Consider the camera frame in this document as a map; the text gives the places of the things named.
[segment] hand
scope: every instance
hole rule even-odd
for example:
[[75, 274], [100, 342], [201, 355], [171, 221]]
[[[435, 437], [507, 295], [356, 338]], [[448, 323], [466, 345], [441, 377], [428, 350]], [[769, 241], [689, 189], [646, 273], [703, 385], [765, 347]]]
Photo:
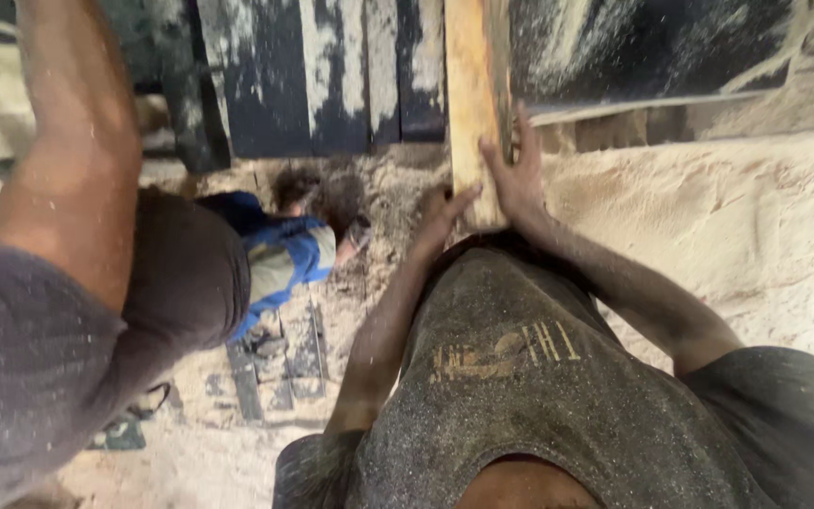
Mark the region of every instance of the hand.
[[445, 243], [458, 217], [482, 194], [482, 184], [448, 199], [450, 187], [430, 189], [423, 198], [423, 222], [413, 241], [411, 256], [422, 263], [432, 263], [445, 249]]
[[542, 147], [523, 103], [517, 106], [515, 123], [520, 131], [520, 157], [513, 167], [505, 164], [498, 147], [488, 140], [480, 140], [480, 152], [495, 179], [498, 202], [511, 223], [545, 212], [540, 174]]

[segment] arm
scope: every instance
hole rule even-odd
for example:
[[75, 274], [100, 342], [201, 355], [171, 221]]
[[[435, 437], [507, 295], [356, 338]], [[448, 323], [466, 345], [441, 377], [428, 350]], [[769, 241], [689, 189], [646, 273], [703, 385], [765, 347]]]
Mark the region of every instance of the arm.
[[447, 201], [444, 190], [436, 189], [427, 197], [419, 236], [379, 304], [357, 330], [326, 433], [372, 426], [397, 380], [413, 312], [430, 267], [444, 249], [457, 218], [481, 191], [479, 186]]
[[0, 195], [0, 245], [47, 260], [119, 312], [141, 149], [118, 44], [95, 0], [18, 0], [17, 11], [37, 134]]
[[549, 216], [540, 179], [539, 140], [524, 110], [519, 117], [522, 153], [514, 168], [506, 167], [491, 144], [480, 145], [514, 228], [531, 245], [579, 270], [599, 300], [674, 360], [677, 376], [742, 348], [724, 319], [695, 296]]

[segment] wood scrap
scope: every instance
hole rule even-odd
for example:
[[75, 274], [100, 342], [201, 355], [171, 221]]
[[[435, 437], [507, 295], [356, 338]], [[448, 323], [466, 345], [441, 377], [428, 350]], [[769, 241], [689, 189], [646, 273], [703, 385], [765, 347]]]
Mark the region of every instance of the wood scrap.
[[479, 182], [480, 199], [467, 213], [475, 231], [494, 230], [507, 221], [498, 205], [495, 182], [480, 155], [480, 138], [500, 145], [511, 160], [510, 28], [508, 0], [448, 0], [445, 40], [448, 114], [454, 192]]

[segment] gray t-shirt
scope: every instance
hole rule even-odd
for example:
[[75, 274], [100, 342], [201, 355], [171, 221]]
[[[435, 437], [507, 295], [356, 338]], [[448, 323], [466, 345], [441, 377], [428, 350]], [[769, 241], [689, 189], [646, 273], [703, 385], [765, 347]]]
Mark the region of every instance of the gray t-shirt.
[[744, 349], [673, 378], [540, 263], [472, 248], [452, 264], [372, 429], [289, 445], [275, 507], [451, 507], [522, 453], [605, 507], [814, 508], [814, 357]]

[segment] finger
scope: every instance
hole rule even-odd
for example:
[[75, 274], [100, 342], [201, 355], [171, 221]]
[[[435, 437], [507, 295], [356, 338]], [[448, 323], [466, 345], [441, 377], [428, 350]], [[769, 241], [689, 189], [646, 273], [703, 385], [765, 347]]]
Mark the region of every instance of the finger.
[[445, 207], [448, 220], [453, 221], [457, 219], [480, 195], [482, 195], [482, 184], [477, 184], [454, 197], [454, 199], [448, 203], [448, 206]]
[[501, 153], [493, 143], [480, 140], [480, 153], [482, 153], [482, 158], [486, 160], [486, 166], [496, 179], [507, 171]]
[[523, 101], [517, 104], [517, 130], [520, 131], [520, 157], [517, 165], [526, 166], [536, 161], [542, 149], [539, 146], [539, 134], [529, 120], [529, 111]]

